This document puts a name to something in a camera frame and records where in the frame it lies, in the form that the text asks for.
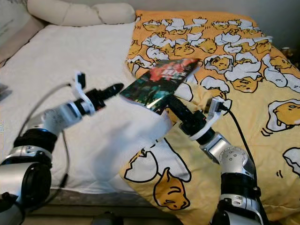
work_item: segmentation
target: wall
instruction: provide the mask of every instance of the wall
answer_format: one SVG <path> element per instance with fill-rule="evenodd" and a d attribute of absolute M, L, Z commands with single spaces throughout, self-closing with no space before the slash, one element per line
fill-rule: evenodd
<path fill-rule="evenodd" d="M 278 47 L 300 45 L 300 0 L 64 0 L 84 3 L 127 2 L 143 10 L 226 11 L 251 16 Z"/>
<path fill-rule="evenodd" d="M 0 0 L 0 45 L 7 42 L 29 19 L 24 2 Z"/>

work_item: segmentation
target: yellow blanket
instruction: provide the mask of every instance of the yellow blanket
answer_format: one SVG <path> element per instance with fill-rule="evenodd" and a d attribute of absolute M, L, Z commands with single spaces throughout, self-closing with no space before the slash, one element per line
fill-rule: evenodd
<path fill-rule="evenodd" d="M 140 77 L 158 60 L 202 59 L 182 98 L 191 109 L 225 100 L 253 153 L 269 219 L 300 212 L 300 72 L 251 18 L 221 12 L 137 11 L 126 60 Z M 229 115 L 214 126 L 244 148 Z M 154 206 L 184 224 L 209 223 L 220 195 L 220 168 L 175 125 L 120 172 Z"/>

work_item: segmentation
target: red book cover art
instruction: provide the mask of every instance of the red book cover art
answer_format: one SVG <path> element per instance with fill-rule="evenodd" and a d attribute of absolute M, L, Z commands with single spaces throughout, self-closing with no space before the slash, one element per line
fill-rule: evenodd
<path fill-rule="evenodd" d="M 162 60 L 120 94 L 161 114 L 166 99 L 196 68 L 199 59 Z"/>

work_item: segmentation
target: white pillow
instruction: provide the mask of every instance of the white pillow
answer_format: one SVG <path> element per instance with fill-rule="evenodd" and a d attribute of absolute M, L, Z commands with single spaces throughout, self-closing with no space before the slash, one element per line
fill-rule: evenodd
<path fill-rule="evenodd" d="M 92 7 L 106 24 L 132 23 L 135 20 L 135 10 L 127 3 L 97 4 Z"/>
<path fill-rule="evenodd" d="M 28 0 L 27 8 L 32 15 L 62 26 L 131 23 L 135 20 L 135 11 L 127 3 L 97 4 L 90 8 L 61 0 Z"/>

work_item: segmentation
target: bed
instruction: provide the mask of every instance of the bed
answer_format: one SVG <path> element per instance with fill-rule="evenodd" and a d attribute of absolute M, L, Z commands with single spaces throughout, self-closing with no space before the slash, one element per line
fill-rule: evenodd
<path fill-rule="evenodd" d="M 70 82 L 74 77 L 75 69 L 86 73 L 86 90 L 104 89 L 118 82 L 129 85 L 133 78 L 124 73 L 123 65 L 129 50 L 133 28 L 134 23 L 81 28 L 49 25 L 19 50 L 0 69 L 1 82 L 12 91 L 1 101 L 1 118 L 5 121 L 4 148 L 1 158 L 11 150 L 20 125 L 34 104 L 51 88 L 60 83 Z M 45 102 L 40 111 L 70 99 L 74 99 L 71 91 L 62 90 Z M 139 148 L 138 145 L 142 144 L 141 141 L 133 142 L 137 146 L 129 146 L 126 150 L 119 146 L 119 136 L 106 132 L 107 130 L 117 132 L 115 129 L 119 126 L 123 127 L 124 132 L 127 130 L 129 133 L 133 132 L 132 127 L 136 128 L 136 125 L 130 125 L 128 122 L 133 115 L 126 112 L 130 111 L 124 108 L 124 103 L 123 106 L 121 105 L 119 97 L 112 98 L 107 101 L 106 109 L 95 114 L 93 118 L 84 118 L 81 123 L 66 131 L 71 157 L 69 181 L 66 191 L 53 201 L 53 205 L 94 205 L 98 207 L 97 210 L 93 210 L 94 215 L 101 213 L 100 206 L 104 206 L 103 210 L 108 210 L 107 206 L 144 206 L 147 211 L 151 207 L 119 176 L 121 165 L 125 164 L 132 154 L 135 154 L 135 150 Z M 116 112 L 119 115 L 112 117 L 111 115 Z M 117 120 L 120 115 L 124 119 L 123 122 Z M 165 116 L 156 116 L 152 112 L 148 115 L 154 120 L 166 120 Z M 166 129 L 162 129 L 161 126 L 152 130 L 152 133 L 158 135 L 157 137 L 164 135 L 165 132 Z M 114 140 L 110 139 L 112 135 L 115 135 Z M 92 162 L 88 162 L 93 159 L 95 159 L 95 167 L 91 166 Z M 60 138 L 53 152 L 52 162 L 52 186 L 55 187 L 59 184 L 66 166 L 65 152 Z M 93 174 L 96 170 L 101 170 L 103 173 Z M 163 216 L 159 210 L 155 208 L 152 210 Z M 84 215 L 84 212 L 86 211 L 82 208 L 65 212 L 61 208 L 56 210 L 56 213 L 72 215 L 78 213 Z M 42 213 L 47 213 L 47 210 L 42 209 Z"/>
<path fill-rule="evenodd" d="M 181 84 L 186 88 L 177 97 L 192 111 L 204 109 L 206 95 L 222 100 L 236 115 L 254 156 L 269 219 L 297 214 L 300 71 L 248 16 L 210 11 L 138 10 L 136 14 L 126 60 L 131 73 L 143 79 L 154 65 L 161 69 L 160 60 L 200 59 L 199 70 Z M 168 69 L 158 79 L 155 69 L 150 72 L 152 81 L 169 79 Z M 152 85 L 149 92 L 155 90 Z M 135 101 L 148 98 L 142 95 Z M 212 128 L 232 145 L 245 148 L 232 118 L 223 114 Z M 132 157 L 121 176 L 152 205 L 176 215 L 183 224 L 205 225 L 218 203 L 220 167 L 187 138 L 177 118 L 174 122 L 163 140 Z"/>

